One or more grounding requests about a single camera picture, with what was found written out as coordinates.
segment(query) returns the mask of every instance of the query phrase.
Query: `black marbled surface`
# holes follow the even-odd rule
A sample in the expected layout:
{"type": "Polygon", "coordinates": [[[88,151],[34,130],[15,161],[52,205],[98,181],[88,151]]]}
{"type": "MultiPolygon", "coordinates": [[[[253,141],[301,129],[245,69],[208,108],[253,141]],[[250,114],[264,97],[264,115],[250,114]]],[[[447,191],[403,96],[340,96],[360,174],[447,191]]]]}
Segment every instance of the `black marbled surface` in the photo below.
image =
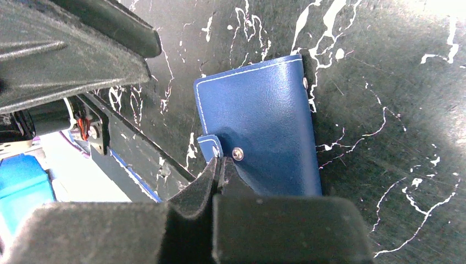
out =
{"type": "Polygon", "coordinates": [[[122,3],[158,28],[163,53],[150,83],[98,94],[189,172],[205,166],[193,81],[299,52],[324,191],[360,209],[377,262],[466,263],[465,4],[122,3]]]}

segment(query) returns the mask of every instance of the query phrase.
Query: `metal rivet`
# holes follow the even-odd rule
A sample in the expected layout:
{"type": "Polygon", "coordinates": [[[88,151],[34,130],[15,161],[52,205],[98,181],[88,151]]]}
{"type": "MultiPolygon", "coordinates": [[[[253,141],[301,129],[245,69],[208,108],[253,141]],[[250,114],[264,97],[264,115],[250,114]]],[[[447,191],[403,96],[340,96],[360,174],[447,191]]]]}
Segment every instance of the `metal rivet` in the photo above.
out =
{"type": "Polygon", "coordinates": [[[99,137],[99,132],[95,126],[91,126],[88,131],[89,136],[93,139],[97,139],[99,137]]]}
{"type": "Polygon", "coordinates": [[[304,85],[304,89],[307,90],[307,88],[309,88],[309,84],[307,83],[306,77],[303,78],[303,85],[304,85]]]}
{"type": "Polygon", "coordinates": [[[240,149],[239,147],[233,148],[233,158],[236,161],[240,161],[245,157],[245,154],[243,153],[243,150],[240,149]]]}

